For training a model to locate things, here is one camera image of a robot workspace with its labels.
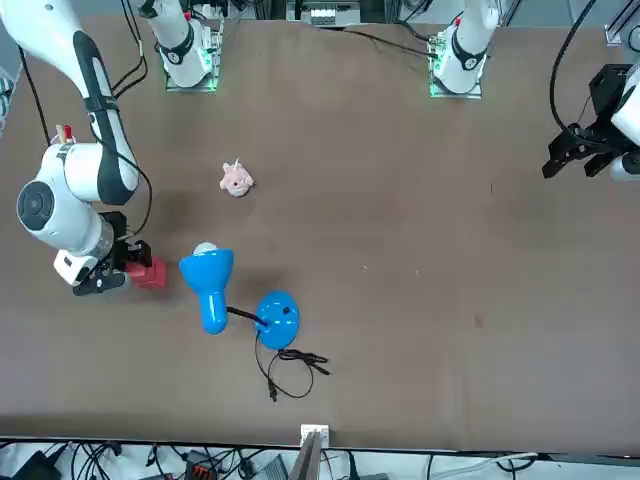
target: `brown table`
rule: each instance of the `brown table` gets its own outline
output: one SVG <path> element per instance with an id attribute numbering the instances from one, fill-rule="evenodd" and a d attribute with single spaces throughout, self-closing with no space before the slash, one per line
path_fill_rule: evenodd
<path id="1" fill-rule="evenodd" d="M 85 24 L 117 79 L 136 61 L 124 21 Z M 497 32 L 482 101 L 429 99 L 423 59 L 347 33 L 228 31 L 215 96 L 165 93 L 149 38 L 149 78 L 120 102 L 156 193 L 143 238 L 169 263 L 163 293 L 74 298 L 22 229 L 43 145 L 20 82 L 0 142 L 0 432 L 295 444 L 327 423 L 335 446 L 637 451 L 640 192 L 578 164 L 540 173 L 566 30 Z M 567 121 L 614 52 L 578 34 Z M 51 127 L 89 140 L 73 85 L 31 64 Z M 236 157 L 259 184 L 239 200 L 218 188 Z M 145 202 L 141 188 L 132 223 Z M 308 398 L 271 402 L 248 322 L 203 332 L 176 266 L 203 240 L 235 251 L 230 304 L 295 295 L 295 347 L 333 372 Z M 304 365 L 277 371 L 306 388 Z"/>

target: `lamp base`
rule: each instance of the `lamp base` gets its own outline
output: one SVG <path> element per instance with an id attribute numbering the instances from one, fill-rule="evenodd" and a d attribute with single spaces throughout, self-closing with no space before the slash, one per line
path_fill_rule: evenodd
<path id="1" fill-rule="evenodd" d="M 258 305 L 256 314 L 269 324 L 265 327 L 256 323 L 260 341 L 265 347 L 280 350 L 288 347 L 296 338 L 300 326 L 300 311 L 288 293 L 267 294 Z"/>

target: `lamp cord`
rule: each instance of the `lamp cord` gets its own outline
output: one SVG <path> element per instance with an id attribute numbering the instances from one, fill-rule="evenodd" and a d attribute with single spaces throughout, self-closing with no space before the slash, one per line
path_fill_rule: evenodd
<path id="1" fill-rule="evenodd" d="M 311 393 L 311 390 L 313 389 L 313 384 L 315 382 L 315 375 L 313 373 L 314 370 L 322 375 L 331 375 L 331 372 L 329 372 L 325 368 L 318 365 L 318 364 L 328 363 L 329 362 L 328 358 L 322 357 L 320 355 L 316 355 L 315 353 L 304 353 L 304 352 L 301 352 L 300 350 L 296 350 L 295 348 L 292 348 L 292 349 L 283 348 L 278 350 L 276 354 L 273 356 L 273 358 L 271 358 L 271 361 L 269 362 L 269 366 L 265 370 L 264 367 L 262 366 L 262 362 L 260 362 L 260 356 L 258 355 L 258 345 L 259 345 L 258 340 L 260 340 L 260 332 L 258 332 L 258 334 L 256 335 L 256 343 L 255 343 L 256 364 L 258 365 L 258 368 L 260 369 L 260 372 L 262 373 L 264 378 L 267 379 L 267 385 L 269 386 L 269 397 L 274 402 L 278 401 L 278 392 L 282 393 L 283 395 L 286 395 L 289 398 L 295 398 L 295 399 L 304 398 L 307 395 L 309 395 Z M 309 369 L 309 376 L 311 377 L 311 381 L 309 382 L 309 388 L 307 388 L 307 390 L 304 393 L 301 393 L 301 394 L 290 393 L 273 380 L 273 377 L 271 376 L 271 369 L 273 368 L 273 365 L 276 359 L 284 360 L 284 361 L 301 360 L 302 362 L 304 362 L 304 364 Z"/>

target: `pink toy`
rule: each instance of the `pink toy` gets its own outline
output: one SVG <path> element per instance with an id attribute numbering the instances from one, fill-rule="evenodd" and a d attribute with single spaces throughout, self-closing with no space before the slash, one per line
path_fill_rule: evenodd
<path id="1" fill-rule="evenodd" d="M 251 178 L 251 175 L 249 175 L 249 172 L 247 172 L 239 160 L 240 159 L 237 158 L 233 165 L 229 165 L 226 162 L 222 165 L 224 177 L 220 181 L 220 188 L 226 190 L 234 197 L 245 195 L 253 186 L 253 178 Z"/>

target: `floor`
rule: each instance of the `floor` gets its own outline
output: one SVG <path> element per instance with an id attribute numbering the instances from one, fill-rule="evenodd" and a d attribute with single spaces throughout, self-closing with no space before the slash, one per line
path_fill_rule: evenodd
<path id="1" fill-rule="evenodd" d="M 13 475 L 26 462 L 26 460 L 36 450 L 45 452 L 52 444 L 50 443 L 28 443 L 20 445 L 10 445 L 0 451 L 0 475 Z M 75 450 L 75 445 L 60 456 L 56 463 L 57 469 L 62 473 L 62 480 L 71 479 L 71 458 Z M 178 448 L 179 451 L 188 451 L 187 448 Z M 210 448 L 209 452 L 212 456 L 224 451 L 221 448 Z M 245 457 L 254 452 L 250 448 L 244 449 Z M 146 467 L 147 457 L 150 447 L 146 445 L 125 446 L 120 457 L 115 459 L 112 454 L 106 456 L 101 463 L 107 474 L 113 479 L 119 480 L 136 480 L 145 478 L 161 478 L 155 477 L 159 474 L 156 465 Z M 331 463 L 331 471 L 326 466 L 326 462 L 321 463 L 321 471 L 319 480 L 336 480 L 349 476 L 349 460 L 346 453 L 339 450 L 328 450 L 327 457 Z M 278 454 L 282 455 L 286 470 L 291 473 L 291 469 L 297 455 L 296 451 L 287 450 L 267 450 L 259 453 L 253 460 L 254 468 L 257 472 L 262 470 L 271 460 Z M 86 459 L 86 455 L 82 454 L 82 450 L 76 458 L 76 478 L 82 464 Z M 425 467 L 429 460 L 429 455 L 421 454 L 401 454 L 401 453 L 372 453 L 363 452 L 354 454 L 358 473 L 361 477 L 365 475 L 386 474 L 390 480 L 423 480 L 426 478 Z M 170 448 L 162 447 L 158 452 L 158 459 L 162 471 L 165 474 L 173 473 L 176 477 L 184 472 L 184 462 Z M 449 470 L 469 467 L 481 462 L 483 459 L 478 458 L 461 458 L 437 456 L 432 463 L 431 478 L 437 478 L 437 474 Z M 508 480 L 511 475 L 498 469 L 495 465 L 488 465 L 479 472 L 456 475 L 466 480 L 483 479 L 483 480 Z M 558 463 L 550 461 L 538 461 L 530 468 L 517 473 L 516 478 L 519 480 L 547 479 L 554 480 L 595 480 L 599 478 L 607 478 L 608 480 L 631 480 L 640 477 L 640 470 L 637 467 L 620 467 L 608 465 L 592 465 L 579 463 Z M 229 480 L 239 480 L 237 474 L 229 477 Z"/>

